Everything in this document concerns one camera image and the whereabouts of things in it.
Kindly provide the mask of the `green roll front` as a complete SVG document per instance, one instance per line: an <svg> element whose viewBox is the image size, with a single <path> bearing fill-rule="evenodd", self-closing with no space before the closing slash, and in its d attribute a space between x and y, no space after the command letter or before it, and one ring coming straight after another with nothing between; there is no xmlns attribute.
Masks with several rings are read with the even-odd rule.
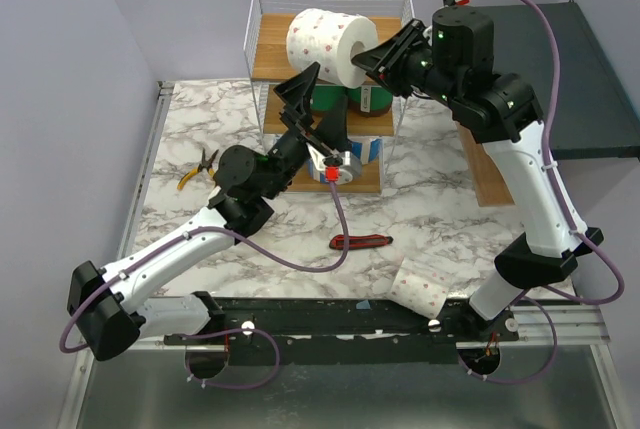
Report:
<svg viewBox="0 0 640 429"><path fill-rule="evenodd" d="M381 117L391 109L394 96L379 86L365 85L348 89L348 107L363 117Z"/></svg>

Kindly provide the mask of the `white wire wooden shelf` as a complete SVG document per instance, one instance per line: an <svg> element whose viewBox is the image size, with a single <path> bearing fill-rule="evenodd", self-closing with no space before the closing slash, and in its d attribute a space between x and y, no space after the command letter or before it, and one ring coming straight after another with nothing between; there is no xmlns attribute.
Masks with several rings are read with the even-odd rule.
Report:
<svg viewBox="0 0 640 429"><path fill-rule="evenodd" d="M287 58L286 35L294 17L308 8L365 16L375 23L382 41L414 16L412 0L251 0L243 50L264 148L270 148L286 130L280 120L282 103L274 89L295 74ZM383 95L372 81L352 91L319 81L316 92L320 98L314 105L315 120L321 120L334 102L348 104L347 130L363 169L342 191L380 192L406 101Z"/></svg>

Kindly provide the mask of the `blue paper roll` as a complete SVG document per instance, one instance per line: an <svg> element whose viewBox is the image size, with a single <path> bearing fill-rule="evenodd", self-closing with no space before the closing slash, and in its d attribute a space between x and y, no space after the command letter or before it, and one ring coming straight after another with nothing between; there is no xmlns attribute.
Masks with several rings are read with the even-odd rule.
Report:
<svg viewBox="0 0 640 429"><path fill-rule="evenodd" d="M383 146L381 137L352 137L351 152L363 165L376 161Z"/></svg>

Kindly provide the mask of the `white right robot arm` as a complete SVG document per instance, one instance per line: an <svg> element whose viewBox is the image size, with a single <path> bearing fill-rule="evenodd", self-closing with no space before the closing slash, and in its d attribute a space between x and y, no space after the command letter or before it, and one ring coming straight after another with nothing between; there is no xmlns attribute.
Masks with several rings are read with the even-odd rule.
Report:
<svg viewBox="0 0 640 429"><path fill-rule="evenodd" d="M555 168L543 155L543 112L529 83L494 71L488 15L468 6L441 8L430 26L413 19L351 61L395 96L419 91L448 107L494 162L520 211L523 234L495 258L495 274L460 316L467 338L485 339L522 291L564 281L579 257L603 242L602 231L576 215L563 182L549 180Z"/></svg>

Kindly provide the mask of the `green roll back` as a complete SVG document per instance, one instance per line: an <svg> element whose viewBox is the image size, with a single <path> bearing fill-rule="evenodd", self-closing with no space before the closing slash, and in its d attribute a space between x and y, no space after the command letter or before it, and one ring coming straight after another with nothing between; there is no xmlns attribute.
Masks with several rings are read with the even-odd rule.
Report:
<svg viewBox="0 0 640 429"><path fill-rule="evenodd" d="M310 107L314 115L321 116L329 112L336 103L347 95L347 89L337 85L320 85L313 90Z"/></svg>

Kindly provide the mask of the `pink dotted roll front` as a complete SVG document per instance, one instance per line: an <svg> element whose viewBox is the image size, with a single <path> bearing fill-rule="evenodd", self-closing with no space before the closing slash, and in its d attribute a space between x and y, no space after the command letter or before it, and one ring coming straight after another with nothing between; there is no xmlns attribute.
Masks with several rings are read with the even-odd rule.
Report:
<svg viewBox="0 0 640 429"><path fill-rule="evenodd" d="M452 284L451 274L404 258L386 297L428 319L437 319Z"/></svg>

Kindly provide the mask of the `green roll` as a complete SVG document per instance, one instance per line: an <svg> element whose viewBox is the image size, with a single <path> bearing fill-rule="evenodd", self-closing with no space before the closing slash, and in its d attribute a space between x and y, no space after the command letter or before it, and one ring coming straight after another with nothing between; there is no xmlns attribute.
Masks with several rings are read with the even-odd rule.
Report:
<svg viewBox="0 0 640 429"><path fill-rule="evenodd" d="M379 86L365 85L348 89L348 107L363 117L381 117L391 109L394 96Z"/></svg>
<svg viewBox="0 0 640 429"><path fill-rule="evenodd" d="M337 85L320 85L313 90L310 107L314 115L321 116L329 112L336 103L347 95L347 89Z"/></svg>

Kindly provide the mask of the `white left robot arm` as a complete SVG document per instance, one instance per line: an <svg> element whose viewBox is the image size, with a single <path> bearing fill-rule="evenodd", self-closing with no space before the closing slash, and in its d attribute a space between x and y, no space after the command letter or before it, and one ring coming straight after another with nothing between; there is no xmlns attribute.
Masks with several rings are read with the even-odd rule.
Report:
<svg viewBox="0 0 640 429"><path fill-rule="evenodd" d="M351 157L345 104L336 105L319 124L313 122L310 103L320 71L314 62L275 87L283 103L285 134L265 154L243 145L226 149L208 202L186 223L131 256L102 267L86 261L73 270L62 352L73 350L67 344L73 328L98 361L124 353L144 337L183 333L209 344L220 336L222 321L204 296L189 295L166 305L149 300L202 260L238 243L252 246L251 236L273 214L270 201L290 187L307 162L317 163L328 175L345 171Z"/></svg>

